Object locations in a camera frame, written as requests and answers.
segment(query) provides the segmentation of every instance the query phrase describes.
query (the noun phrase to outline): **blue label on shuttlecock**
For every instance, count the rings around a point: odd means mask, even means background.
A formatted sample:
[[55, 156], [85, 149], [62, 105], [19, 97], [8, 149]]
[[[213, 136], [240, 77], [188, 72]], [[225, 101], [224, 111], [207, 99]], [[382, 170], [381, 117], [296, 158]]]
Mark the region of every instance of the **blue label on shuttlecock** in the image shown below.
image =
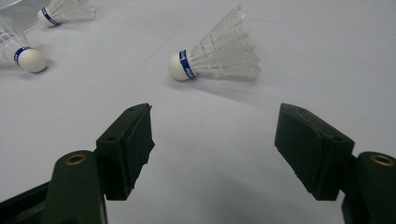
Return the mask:
[[178, 57], [180, 59], [181, 66], [183, 66], [184, 72], [186, 73], [187, 77], [193, 78], [195, 77], [195, 74], [192, 72], [189, 60], [187, 60], [187, 52], [186, 50], [182, 50], [179, 54]]
[[19, 62], [20, 55], [21, 55], [26, 49], [30, 49], [30, 48], [29, 48], [29, 47], [22, 47], [22, 48], [18, 49], [17, 52], [15, 52], [15, 54], [14, 54], [14, 62], [15, 62], [15, 64], [20, 65], [20, 62]]
[[60, 25], [59, 22], [53, 20], [53, 19], [50, 17], [49, 13], [47, 12], [47, 10], [46, 10], [44, 7], [41, 8], [41, 12], [42, 12], [43, 15], [46, 17], [46, 19], [47, 19], [48, 21], [50, 21], [50, 23], [52, 23], [53, 25]]

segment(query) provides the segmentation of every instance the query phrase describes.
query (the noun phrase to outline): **white shuttlecock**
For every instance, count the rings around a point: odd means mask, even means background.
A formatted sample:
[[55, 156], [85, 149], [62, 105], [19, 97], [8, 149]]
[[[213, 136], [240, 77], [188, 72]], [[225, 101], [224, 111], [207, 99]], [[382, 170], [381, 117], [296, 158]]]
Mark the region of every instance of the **white shuttlecock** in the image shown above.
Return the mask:
[[23, 32], [0, 17], [0, 64], [18, 65], [29, 72], [41, 72], [47, 59], [37, 49], [29, 47]]
[[172, 56], [168, 67], [177, 80], [200, 74], [214, 77], [256, 78], [260, 75], [256, 44], [248, 36], [241, 6], [231, 10], [192, 50]]
[[89, 0], [51, 0], [38, 11], [37, 17], [43, 25], [52, 27], [64, 21], [93, 20], [95, 8]]

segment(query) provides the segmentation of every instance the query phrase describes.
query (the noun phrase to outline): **brass insert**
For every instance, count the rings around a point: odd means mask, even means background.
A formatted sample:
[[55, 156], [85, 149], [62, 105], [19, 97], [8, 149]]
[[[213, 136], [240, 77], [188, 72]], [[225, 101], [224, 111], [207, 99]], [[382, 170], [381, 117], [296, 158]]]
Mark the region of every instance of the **brass insert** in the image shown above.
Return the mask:
[[394, 166], [395, 165], [395, 161], [392, 158], [389, 158], [387, 156], [383, 156], [383, 155], [372, 155], [371, 159], [373, 161], [375, 161], [378, 164], [384, 165], [384, 166]]
[[73, 155], [73, 156], [70, 156], [69, 158], [67, 158], [65, 163], [67, 165], [77, 165], [77, 164], [84, 162], [86, 159], [87, 159], [87, 156], [85, 154], [76, 154], [76, 155]]

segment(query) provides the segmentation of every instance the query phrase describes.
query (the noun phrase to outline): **white table surface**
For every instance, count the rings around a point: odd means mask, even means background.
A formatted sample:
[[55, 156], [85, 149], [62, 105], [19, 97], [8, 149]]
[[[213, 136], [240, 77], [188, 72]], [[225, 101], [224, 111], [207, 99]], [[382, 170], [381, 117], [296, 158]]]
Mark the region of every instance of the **white table surface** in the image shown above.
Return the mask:
[[127, 107], [153, 105], [156, 147], [109, 223], [344, 223], [274, 146], [281, 103], [395, 157], [396, 2], [243, 1], [262, 76], [178, 82], [169, 58], [238, 1], [98, 0], [95, 21], [26, 31], [44, 72], [0, 71], [0, 201], [50, 180], [62, 155], [94, 150]]

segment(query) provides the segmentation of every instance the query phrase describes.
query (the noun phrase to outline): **shuttlecock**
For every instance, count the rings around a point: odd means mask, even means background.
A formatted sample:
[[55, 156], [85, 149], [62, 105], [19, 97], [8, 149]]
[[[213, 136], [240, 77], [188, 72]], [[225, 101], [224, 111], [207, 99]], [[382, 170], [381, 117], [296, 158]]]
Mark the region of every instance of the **shuttlecock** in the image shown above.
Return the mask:
[[248, 36], [250, 27], [244, 18], [241, 6], [234, 8], [192, 50], [172, 56], [168, 64], [172, 77], [258, 77], [260, 59], [253, 52], [256, 44]]
[[46, 68], [47, 59], [43, 53], [29, 46], [21, 30], [0, 17], [0, 64], [16, 64], [36, 73]]
[[95, 8], [88, 0], [51, 0], [38, 11], [37, 17], [43, 25], [51, 27], [64, 21], [93, 20]]

